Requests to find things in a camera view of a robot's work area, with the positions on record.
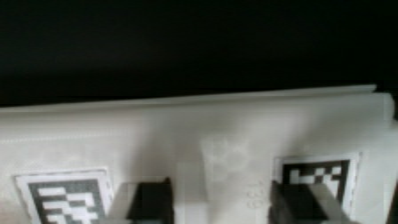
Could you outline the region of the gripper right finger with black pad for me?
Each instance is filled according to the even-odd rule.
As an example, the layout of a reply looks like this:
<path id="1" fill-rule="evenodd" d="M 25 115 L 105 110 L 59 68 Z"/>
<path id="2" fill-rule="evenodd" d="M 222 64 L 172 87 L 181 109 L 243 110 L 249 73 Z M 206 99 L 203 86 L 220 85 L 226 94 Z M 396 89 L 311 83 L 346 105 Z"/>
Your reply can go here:
<path id="1" fill-rule="evenodd" d="M 272 182 L 268 220 L 272 224 L 322 224 L 329 219 L 304 184 Z"/>

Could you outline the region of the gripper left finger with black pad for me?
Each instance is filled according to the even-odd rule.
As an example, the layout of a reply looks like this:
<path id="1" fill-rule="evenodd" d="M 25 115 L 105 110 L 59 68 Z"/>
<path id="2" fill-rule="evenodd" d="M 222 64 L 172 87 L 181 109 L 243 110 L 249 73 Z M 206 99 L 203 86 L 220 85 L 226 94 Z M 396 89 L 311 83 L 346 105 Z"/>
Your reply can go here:
<path id="1" fill-rule="evenodd" d="M 142 182 L 126 214 L 131 224 L 174 224 L 174 192 L 171 178 Z"/>

